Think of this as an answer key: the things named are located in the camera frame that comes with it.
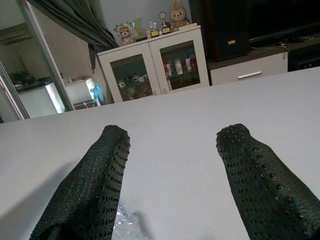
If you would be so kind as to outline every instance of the white cabinet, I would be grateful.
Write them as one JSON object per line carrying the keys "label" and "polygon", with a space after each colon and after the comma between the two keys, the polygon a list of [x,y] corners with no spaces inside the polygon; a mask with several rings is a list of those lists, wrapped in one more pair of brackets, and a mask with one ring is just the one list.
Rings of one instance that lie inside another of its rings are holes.
{"label": "white cabinet", "polygon": [[212,84],[225,84],[288,72],[288,53],[282,52],[210,71]]}
{"label": "white cabinet", "polygon": [[200,26],[98,57],[115,103],[209,86]]}

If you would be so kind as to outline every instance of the white drawer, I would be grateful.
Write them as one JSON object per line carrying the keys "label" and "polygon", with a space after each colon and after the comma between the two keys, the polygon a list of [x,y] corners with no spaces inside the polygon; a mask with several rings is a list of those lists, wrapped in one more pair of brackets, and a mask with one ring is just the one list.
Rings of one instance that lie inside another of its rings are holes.
{"label": "white drawer", "polygon": [[212,71],[213,85],[226,84],[288,72],[288,53],[278,53]]}

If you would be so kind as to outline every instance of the white appliance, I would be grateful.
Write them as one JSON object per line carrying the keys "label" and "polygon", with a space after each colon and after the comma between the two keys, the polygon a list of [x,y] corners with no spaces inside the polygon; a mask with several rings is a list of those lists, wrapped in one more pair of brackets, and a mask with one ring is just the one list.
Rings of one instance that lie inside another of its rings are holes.
{"label": "white appliance", "polygon": [[65,89],[69,95],[71,103],[76,105],[94,100],[94,93],[91,89],[94,89],[95,87],[95,81],[90,77],[69,83],[65,86]]}

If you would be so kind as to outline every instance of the door frame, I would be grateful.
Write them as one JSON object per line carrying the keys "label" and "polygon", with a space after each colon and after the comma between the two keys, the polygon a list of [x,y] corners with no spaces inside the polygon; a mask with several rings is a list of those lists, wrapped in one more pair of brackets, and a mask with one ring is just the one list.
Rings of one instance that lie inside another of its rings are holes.
{"label": "door frame", "polygon": [[74,111],[75,107],[70,101],[65,83],[61,77],[56,61],[51,53],[51,50],[37,20],[32,5],[27,0],[17,0],[17,2],[27,25],[34,31],[32,32],[32,34],[34,35],[34,39],[38,41],[42,54],[48,62],[48,70],[55,79],[54,83],[57,84],[57,91],[61,97],[63,104],[65,105],[65,109],[67,111]]}
{"label": "door frame", "polygon": [[3,89],[4,94],[11,105],[13,111],[16,113],[19,120],[29,119],[29,115],[22,104],[15,87],[12,85],[7,72],[0,61],[0,88]]}

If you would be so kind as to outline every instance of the tv stand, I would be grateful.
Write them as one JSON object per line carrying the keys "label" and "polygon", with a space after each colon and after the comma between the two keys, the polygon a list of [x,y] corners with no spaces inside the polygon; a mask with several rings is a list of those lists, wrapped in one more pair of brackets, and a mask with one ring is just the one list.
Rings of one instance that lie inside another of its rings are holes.
{"label": "tv stand", "polygon": [[207,66],[212,84],[218,85],[318,67],[320,66],[318,56],[320,56],[320,33],[302,42],[283,42],[283,45],[273,44],[252,48],[248,55],[224,61],[209,59]]}

